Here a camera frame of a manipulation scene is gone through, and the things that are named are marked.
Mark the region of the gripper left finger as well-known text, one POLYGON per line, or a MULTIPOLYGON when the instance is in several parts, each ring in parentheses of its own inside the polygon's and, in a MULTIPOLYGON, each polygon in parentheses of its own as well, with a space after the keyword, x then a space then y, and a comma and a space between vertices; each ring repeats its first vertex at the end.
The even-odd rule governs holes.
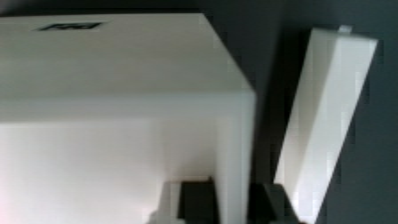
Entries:
POLYGON ((218 202, 213 179, 184 181, 179 190, 177 218, 184 224, 218 224, 218 202))

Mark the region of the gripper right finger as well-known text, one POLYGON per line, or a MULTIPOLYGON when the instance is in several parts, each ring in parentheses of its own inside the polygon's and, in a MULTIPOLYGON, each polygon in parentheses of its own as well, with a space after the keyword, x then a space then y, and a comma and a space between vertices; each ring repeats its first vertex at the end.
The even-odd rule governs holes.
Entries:
POLYGON ((280 184, 250 185, 248 224, 305 224, 298 220, 280 184))

